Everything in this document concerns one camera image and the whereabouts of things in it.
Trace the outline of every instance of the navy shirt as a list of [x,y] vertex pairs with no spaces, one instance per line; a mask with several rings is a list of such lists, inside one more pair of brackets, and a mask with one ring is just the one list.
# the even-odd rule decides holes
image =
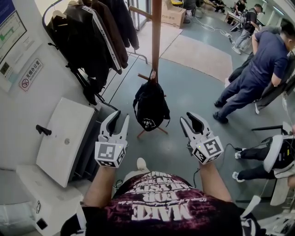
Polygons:
[[275,73],[283,78],[288,64],[288,50],[280,35],[264,31],[255,34],[259,42],[258,50],[249,64],[253,79],[262,87],[267,87]]

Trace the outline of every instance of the hair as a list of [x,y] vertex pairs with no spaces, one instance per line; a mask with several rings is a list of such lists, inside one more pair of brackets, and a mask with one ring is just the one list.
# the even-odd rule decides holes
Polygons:
[[260,5],[260,4],[255,4],[255,6],[254,7],[260,7],[260,9],[261,9],[261,11],[262,11],[262,5]]
[[295,28],[291,21],[283,18],[281,22],[282,33],[289,39],[295,39]]

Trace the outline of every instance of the wooden pole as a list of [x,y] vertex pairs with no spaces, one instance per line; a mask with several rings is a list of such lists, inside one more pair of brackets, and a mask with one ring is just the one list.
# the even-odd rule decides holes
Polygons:
[[161,14],[162,1],[153,0],[152,2],[152,69],[155,71],[155,82],[158,82],[160,37],[161,37]]

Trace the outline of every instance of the carpet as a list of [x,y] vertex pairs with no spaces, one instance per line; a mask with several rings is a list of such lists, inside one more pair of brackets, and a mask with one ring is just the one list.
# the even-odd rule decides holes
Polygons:
[[[160,56],[181,32],[182,29],[161,24]],[[138,32],[137,37],[139,40],[139,49],[136,52],[145,55],[148,62],[152,63],[152,22],[145,23],[143,28]]]
[[196,69],[222,82],[233,71],[229,54],[183,35],[173,41],[161,58]]

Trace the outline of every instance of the clothes hanger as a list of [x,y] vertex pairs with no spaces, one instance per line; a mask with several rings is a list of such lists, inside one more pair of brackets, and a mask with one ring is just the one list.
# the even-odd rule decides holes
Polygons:
[[59,17],[62,17],[62,18],[66,18],[66,15],[65,15],[64,13],[62,13],[60,10],[55,10],[55,11],[52,13],[52,17],[53,17],[53,19],[54,19],[56,16],[59,16]]
[[76,1],[69,1],[68,4],[71,5],[71,6],[78,5],[78,3]]

